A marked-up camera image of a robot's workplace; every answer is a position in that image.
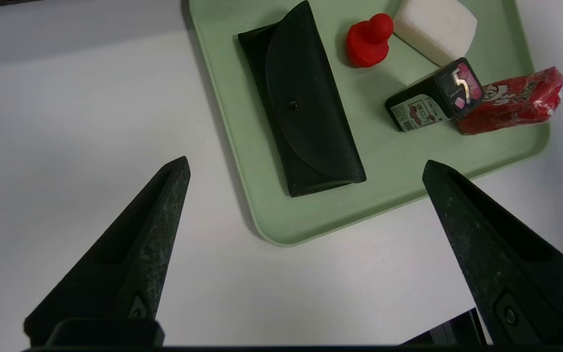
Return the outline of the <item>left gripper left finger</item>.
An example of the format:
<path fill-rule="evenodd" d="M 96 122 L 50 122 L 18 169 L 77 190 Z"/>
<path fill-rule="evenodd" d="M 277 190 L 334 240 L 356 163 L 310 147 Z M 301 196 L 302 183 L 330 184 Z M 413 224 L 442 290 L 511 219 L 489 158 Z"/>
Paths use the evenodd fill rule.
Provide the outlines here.
<path fill-rule="evenodd" d="M 191 171 L 166 163 L 25 318 L 32 344 L 161 344 L 156 321 Z"/>

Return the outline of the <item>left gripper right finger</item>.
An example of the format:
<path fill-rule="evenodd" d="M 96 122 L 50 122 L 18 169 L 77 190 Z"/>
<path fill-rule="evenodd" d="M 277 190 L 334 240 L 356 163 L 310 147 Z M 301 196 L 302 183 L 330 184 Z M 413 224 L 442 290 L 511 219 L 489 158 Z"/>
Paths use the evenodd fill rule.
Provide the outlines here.
<path fill-rule="evenodd" d="M 492 341 L 563 344 L 563 253 L 452 167 L 422 180 Z"/>

